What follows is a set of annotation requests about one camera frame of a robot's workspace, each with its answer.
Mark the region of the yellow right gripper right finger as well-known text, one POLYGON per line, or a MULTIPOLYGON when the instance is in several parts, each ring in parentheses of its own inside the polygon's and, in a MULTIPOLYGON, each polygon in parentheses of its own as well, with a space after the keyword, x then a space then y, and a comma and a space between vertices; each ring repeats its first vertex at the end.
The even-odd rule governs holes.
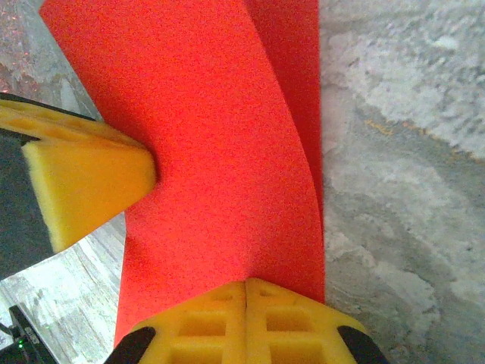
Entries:
POLYGON ((258 278, 246 281, 247 363, 382 363, 363 324, 258 278))

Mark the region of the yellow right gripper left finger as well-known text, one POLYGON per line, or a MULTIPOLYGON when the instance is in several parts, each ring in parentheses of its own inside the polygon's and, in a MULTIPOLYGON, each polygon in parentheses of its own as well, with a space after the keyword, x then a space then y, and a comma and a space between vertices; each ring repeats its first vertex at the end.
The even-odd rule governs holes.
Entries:
POLYGON ((244 363, 246 287, 224 284, 134 326, 110 363, 244 363))

